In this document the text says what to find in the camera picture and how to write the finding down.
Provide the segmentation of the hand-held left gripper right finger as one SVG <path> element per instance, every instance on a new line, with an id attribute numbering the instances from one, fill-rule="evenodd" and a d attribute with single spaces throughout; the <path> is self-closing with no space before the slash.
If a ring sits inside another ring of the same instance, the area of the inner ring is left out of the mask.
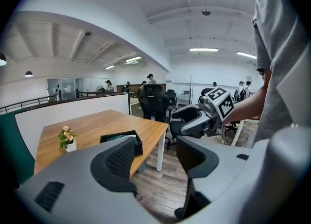
<path id="1" fill-rule="evenodd" d="M 215 152 L 196 144 L 186 136 L 177 137 L 176 154 L 188 176 L 184 206 L 174 211 L 175 216 L 183 220 L 211 203 L 207 197 L 195 189 L 193 180 L 205 178 L 211 174 L 219 164 L 219 157 Z"/>

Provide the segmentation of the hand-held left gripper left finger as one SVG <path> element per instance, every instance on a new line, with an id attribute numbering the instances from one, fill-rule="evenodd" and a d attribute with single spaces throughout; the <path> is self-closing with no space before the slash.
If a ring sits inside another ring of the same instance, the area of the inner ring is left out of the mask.
<path id="1" fill-rule="evenodd" d="M 127 137 L 121 143 L 97 154 L 91 161 L 90 172 L 104 188 L 112 192 L 136 193 L 130 182 L 130 170 L 135 158 L 135 141 Z"/>

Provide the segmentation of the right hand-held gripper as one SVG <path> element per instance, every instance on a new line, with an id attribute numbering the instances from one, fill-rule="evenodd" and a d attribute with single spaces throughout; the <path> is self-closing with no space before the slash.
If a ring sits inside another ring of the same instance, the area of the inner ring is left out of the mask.
<path id="1" fill-rule="evenodd" d="M 187 136 L 204 130 L 208 137 L 212 137 L 221 134 L 223 122 L 233 109 L 234 101 L 229 91 L 222 87 L 206 88 L 202 90 L 198 104 L 176 110 L 172 113 L 172 119 L 181 120 L 177 121 L 181 135 Z"/>

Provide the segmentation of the black leather box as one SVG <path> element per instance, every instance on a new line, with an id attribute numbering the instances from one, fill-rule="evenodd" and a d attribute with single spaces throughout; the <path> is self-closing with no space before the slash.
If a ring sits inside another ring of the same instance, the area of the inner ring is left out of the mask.
<path id="1" fill-rule="evenodd" d="M 135 157 L 143 155 L 143 145 L 140 137 L 138 136 L 137 132 L 135 130 L 131 131 L 126 131 L 126 132 L 121 132 L 121 133 L 116 133 L 116 134 L 109 134 L 109 135 L 103 135 L 100 137 L 100 143 L 108 142 L 106 139 L 108 137 L 114 136 L 114 135 L 137 135 L 137 140 L 138 142 L 135 143 Z"/>

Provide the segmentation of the green tissue pack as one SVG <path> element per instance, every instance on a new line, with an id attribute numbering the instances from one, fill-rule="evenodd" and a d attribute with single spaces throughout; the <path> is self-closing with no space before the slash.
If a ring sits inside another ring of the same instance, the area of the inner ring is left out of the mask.
<path id="1" fill-rule="evenodd" d="M 116 139 L 120 139 L 120 138 L 124 138 L 124 137 L 132 137 L 132 138 L 134 138 L 135 143 L 138 142 L 137 135 L 114 135 L 114 136 L 108 137 L 106 140 L 112 141 L 112 140 L 116 140 Z"/>

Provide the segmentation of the person's right forearm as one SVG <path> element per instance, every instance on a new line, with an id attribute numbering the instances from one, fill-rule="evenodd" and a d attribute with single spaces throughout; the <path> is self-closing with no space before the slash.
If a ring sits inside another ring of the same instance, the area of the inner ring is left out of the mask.
<path id="1" fill-rule="evenodd" d="M 270 78 L 271 71 L 266 69 L 264 71 L 264 85 L 252 96 L 237 103 L 230 115 L 223 121 L 223 125 L 260 116 L 263 111 Z"/>

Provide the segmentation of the black headrest office chair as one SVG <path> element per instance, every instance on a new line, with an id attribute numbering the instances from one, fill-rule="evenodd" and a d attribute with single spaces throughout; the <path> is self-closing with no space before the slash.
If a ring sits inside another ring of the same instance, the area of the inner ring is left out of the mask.
<path id="1" fill-rule="evenodd" d="M 170 100 L 165 95 L 162 85 L 145 84 L 138 100 L 144 119 L 168 123 L 166 114 Z"/>

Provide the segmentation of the potted flower plant white pot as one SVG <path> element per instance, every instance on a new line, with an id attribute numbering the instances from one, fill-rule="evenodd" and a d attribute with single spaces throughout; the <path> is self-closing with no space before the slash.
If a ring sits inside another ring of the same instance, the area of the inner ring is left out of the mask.
<path id="1" fill-rule="evenodd" d="M 75 141 L 76 134 L 71 131 L 68 126 L 63 126 L 60 134 L 58 135 L 60 148 L 66 150 L 67 152 L 72 152 L 77 150 L 77 145 Z"/>

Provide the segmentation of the wooden table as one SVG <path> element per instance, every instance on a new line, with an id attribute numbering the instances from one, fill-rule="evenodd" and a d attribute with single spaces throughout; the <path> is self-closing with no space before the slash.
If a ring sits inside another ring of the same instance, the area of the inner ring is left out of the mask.
<path id="1" fill-rule="evenodd" d="M 131 106 L 129 95 L 114 94 L 58 103 L 17 113 L 15 114 L 15 119 L 27 149 L 32 157 L 35 158 L 41 133 L 45 126 L 106 110 L 115 110 L 124 114 L 130 114 Z"/>

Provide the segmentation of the wood panel counter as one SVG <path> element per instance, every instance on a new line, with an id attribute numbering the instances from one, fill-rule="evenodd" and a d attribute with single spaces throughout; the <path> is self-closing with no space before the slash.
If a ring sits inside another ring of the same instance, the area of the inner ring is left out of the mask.
<path id="1" fill-rule="evenodd" d="M 163 87 L 163 91 L 166 92 L 167 91 L 167 85 L 166 84 L 160 84 Z M 122 88 L 124 87 L 124 85 L 116 85 L 116 91 L 117 92 L 122 92 Z M 141 84 L 130 84 L 130 91 L 133 92 L 137 92 L 139 90 L 139 88 L 141 87 Z"/>

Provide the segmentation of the green partition panel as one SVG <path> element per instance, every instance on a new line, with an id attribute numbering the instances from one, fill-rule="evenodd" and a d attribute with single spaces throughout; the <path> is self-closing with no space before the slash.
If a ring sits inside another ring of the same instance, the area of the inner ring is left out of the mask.
<path id="1" fill-rule="evenodd" d="M 0 115 L 0 155 L 15 183 L 23 184 L 33 176 L 35 159 L 21 136 L 14 113 Z"/>

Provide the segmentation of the black metal railing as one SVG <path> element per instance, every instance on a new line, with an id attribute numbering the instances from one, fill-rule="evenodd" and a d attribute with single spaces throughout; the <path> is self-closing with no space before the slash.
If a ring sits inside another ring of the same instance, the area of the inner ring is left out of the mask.
<path id="1" fill-rule="evenodd" d="M 80 92 L 78 91 L 77 96 L 78 98 L 74 99 L 62 99 L 59 95 L 51 95 L 46 97 L 40 97 L 35 98 L 31 100 L 21 101 L 18 103 L 10 104 L 7 106 L 0 107 L 0 115 L 12 113 L 15 111 L 19 111 L 22 109 L 30 109 L 30 108 L 36 108 L 36 107 L 45 107 L 53 104 L 57 104 L 57 102 L 60 103 L 68 103 L 78 100 L 86 100 L 86 99 L 92 99 L 92 98 L 100 98 L 100 97 L 107 97 L 107 96 L 117 96 L 122 95 L 123 93 L 120 92 Z"/>

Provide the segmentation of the grey t-shirt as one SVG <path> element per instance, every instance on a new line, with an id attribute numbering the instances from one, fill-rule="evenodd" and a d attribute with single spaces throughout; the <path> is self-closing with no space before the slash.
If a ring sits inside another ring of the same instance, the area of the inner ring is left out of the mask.
<path id="1" fill-rule="evenodd" d="M 311 41 L 289 0 L 256 0 L 252 24 L 257 70 L 270 70 L 271 77 L 257 130 L 245 144 L 246 148 L 270 139 L 275 132 L 293 123 L 277 86 L 299 58 L 311 61 Z"/>

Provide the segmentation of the white frame desk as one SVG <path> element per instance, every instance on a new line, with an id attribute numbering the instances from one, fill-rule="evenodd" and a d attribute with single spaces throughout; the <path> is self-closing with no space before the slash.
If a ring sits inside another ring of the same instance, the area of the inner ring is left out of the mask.
<path id="1" fill-rule="evenodd" d="M 240 121 L 240 123 L 238 124 L 237 132 L 236 132 L 236 134 L 235 134 L 235 136 L 233 138 L 233 141 L 231 143 L 231 146 L 235 146 L 236 145 L 236 143 L 238 141 L 238 138 L 240 136 L 240 133 L 242 131 L 243 125 L 244 125 L 245 122 L 252 122 L 252 123 L 257 123 L 258 124 L 259 123 L 259 118 L 256 117 L 256 118 L 250 118 L 250 119 L 245 119 L 245 120 Z"/>

